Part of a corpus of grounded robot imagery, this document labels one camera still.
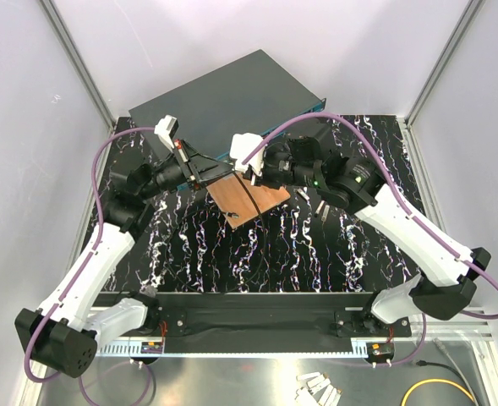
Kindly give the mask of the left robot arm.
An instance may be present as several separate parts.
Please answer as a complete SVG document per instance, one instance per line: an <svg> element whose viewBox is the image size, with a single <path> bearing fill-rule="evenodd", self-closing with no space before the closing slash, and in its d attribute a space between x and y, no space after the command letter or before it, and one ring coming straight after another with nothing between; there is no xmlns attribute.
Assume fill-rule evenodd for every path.
<svg viewBox="0 0 498 406"><path fill-rule="evenodd" d="M155 213L152 197L173 193L183 184L198 191L232 172L232 164L175 140L160 164L112 174L112 191L105 203L96 204L98 223L80 257L37 310L23 309L15 319L25 350L25 374L31 381L47 381L33 374L32 362L77 378L89 368L98 349L124 333L150 335L159 328L159 302L146 294L130 294L95 315L90 308L150 224Z"/></svg>

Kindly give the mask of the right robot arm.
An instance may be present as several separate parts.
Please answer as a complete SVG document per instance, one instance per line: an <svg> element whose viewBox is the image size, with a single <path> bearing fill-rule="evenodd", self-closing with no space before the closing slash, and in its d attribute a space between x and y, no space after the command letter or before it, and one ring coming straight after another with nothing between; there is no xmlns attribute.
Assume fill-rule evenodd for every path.
<svg viewBox="0 0 498 406"><path fill-rule="evenodd" d="M421 313L448 321L470 305L477 290L472 267L486 268L490 254L459 244L395 196L371 160L323 156L317 140L302 137L274 143L248 163L236 159L235 168L253 184L315 189L325 203L369 224L415 262L418 275L374 293L361 316L369 334L381 335L393 322Z"/></svg>

